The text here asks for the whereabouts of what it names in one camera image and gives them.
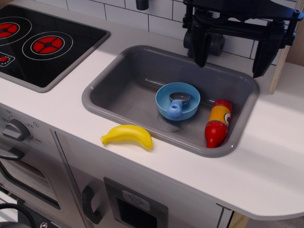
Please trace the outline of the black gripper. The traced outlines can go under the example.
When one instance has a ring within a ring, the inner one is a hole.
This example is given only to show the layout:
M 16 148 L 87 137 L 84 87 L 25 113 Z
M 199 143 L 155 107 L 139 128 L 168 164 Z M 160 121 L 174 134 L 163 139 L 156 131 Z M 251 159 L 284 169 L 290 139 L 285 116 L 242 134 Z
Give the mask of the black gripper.
M 271 0 L 185 0 L 183 27 L 191 30 L 195 63 L 204 67 L 209 32 L 258 40 L 253 78 L 263 76 L 279 49 L 293 44 L 295 28 L 304 14 Z

